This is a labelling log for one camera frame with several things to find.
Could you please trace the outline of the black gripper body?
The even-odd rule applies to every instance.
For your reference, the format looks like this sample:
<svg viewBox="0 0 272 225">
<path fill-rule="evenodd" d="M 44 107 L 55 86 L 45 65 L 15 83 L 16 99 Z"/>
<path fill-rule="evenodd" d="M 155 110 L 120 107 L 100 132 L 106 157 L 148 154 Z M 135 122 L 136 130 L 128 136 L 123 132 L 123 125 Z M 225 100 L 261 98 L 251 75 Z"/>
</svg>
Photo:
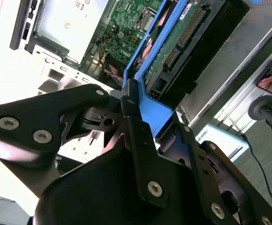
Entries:
<svg viewBox="0 0 272 225">
<path fill-rule="evenodd" d="M 54 181 L 35 225 L 219 225 L 221 197 L 204 151 L 176 115 L 166 125 L 175 156 L 155 149 L 147 123 L 124 119 L 115 146 Z"/>
</svg>

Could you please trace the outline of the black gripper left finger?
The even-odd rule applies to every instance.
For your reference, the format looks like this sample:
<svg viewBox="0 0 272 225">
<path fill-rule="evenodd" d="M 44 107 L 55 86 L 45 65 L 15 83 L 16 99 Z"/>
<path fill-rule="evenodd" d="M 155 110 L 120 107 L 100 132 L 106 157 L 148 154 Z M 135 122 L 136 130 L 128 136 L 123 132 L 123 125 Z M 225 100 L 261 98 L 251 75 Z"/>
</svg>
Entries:
<svg viewBox="0 0 272 225">
<path fill-rule="evenodd" d="M 145 206 L 166 207 L 168 195 L 151 189 L 158 156 L 148 123 L 135 99 L 137 84 L 121 98 L 86 84 L 0 105 L 0 159 L 27 168 L 46 169 L 60 147 L 92 130 L 105 133 L 107 151 L 129 152 L 133 172 L 116 190 L 133 193 Z"/>
</svg>

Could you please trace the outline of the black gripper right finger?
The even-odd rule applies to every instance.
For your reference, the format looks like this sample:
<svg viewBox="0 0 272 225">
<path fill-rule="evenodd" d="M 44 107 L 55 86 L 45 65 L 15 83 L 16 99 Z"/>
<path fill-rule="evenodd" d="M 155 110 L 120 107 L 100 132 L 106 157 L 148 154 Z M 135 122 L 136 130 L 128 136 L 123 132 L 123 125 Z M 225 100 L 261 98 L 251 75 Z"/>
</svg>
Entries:
<svg viewBox="0 0 272 225">
<path fill-rule="evenodd" d="M 212 225 L 272 225 L 272 207 L 213 142 L 198 144 L 192 130 L 173 122 L 177 158 L 194 175 L 204 218 Z"/>
</svg>

